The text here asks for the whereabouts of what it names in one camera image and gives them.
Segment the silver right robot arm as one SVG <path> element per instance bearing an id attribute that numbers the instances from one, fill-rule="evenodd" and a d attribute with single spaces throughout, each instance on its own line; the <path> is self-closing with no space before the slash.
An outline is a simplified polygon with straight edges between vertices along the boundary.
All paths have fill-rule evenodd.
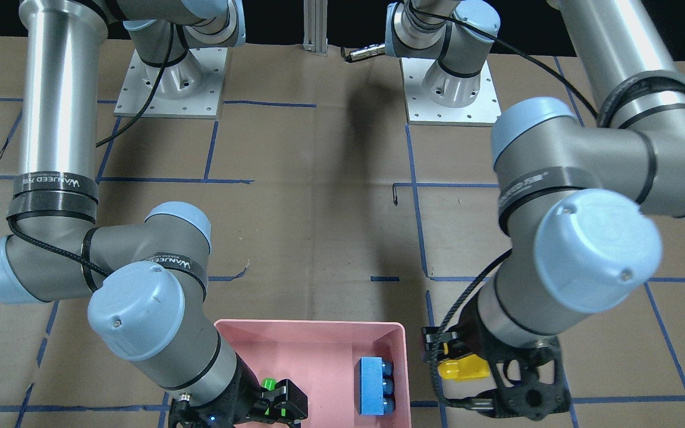
<path id="1" fill-rule="evenodd" d="M 113 22 L 135 24 L 152 62 L 194 67 L 188 43 L 245 41 L 240 1 L 22 1 L 28 31 L 21 168 L 0 238 L 0 303 L 87 296 L 88 322 L 118 357 L 171 396 L 171 427 L 301 426 L 307 396 L 283 379 L 264 388 L 207 319 L 211 224 L 185 202 L 144 222 L 97 227 L 93 178 L 99 49 Z"/>

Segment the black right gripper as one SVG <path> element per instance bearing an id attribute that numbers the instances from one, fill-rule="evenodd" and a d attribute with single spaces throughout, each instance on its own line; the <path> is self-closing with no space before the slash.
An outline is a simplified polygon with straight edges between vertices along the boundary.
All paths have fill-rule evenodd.
<path id="1" fill-rule="evenodd" d="M 308 397 L 290 379 L 256 375 L 237 355 L 234 362 L 212 361 L 201 374 L 174 388 L 169 427 L 236 427 L 245 423 L 300 427 L 308 418 Z"/>

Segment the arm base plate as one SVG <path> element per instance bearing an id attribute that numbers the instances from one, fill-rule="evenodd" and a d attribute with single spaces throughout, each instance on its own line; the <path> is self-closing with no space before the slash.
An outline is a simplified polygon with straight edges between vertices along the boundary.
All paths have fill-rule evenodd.
<path id="1" fill-rule="evenodd" d="M 407 122 L 491 127 L 502 114 L 488 62 L 479 75 L 448 75 L 432 59 L 402 58 Z"/>
<path id="2" fill-rule="evenodd" d="M 225 47 L 191 49 L 182 62 L 166 68 L 144 117 L 217 119 L 227 57 L 228 49 Z M 146 65 L 134 52 L 116 102 L 115 114 L 118 117 L 138 114 L 157 75 L 157 68 Z"/>

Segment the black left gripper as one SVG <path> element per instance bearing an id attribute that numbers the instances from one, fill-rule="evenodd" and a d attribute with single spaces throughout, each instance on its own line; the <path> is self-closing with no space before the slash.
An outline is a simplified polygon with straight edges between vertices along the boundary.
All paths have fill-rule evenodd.
<path id="1" fill-rule="evenodd" d="M 432 389 L 438 403 L 476 411 L 493 419 L 524 417 L 543 420 L 550 414 L 567 413 L 571 395 L 565 384 L 562 350 L 558 338 L 543 347 L 512 347 L 497 339 L 471 301 L 456 325 L 422 328 L 422 358 L 430 365 Z M 495 388 L 465 398 L 447 398 L 441 387 L 438 365 L 476 355 L 487 362 Z"/>

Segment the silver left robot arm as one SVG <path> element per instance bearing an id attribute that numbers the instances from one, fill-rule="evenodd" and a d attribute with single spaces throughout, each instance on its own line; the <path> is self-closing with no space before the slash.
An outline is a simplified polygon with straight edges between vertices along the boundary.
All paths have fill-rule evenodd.
<path id="1" fill-rule="evenodd" d="M 559 334 L 622 303 L 660 265 L 652 216 L 685 218 L 685 75 L 639 1 L 552 1 L 596 127 L 553 97 L 491 131 L 511 248 L 422 334 L 438 403 L 533 421 L 569 410 Z"/>

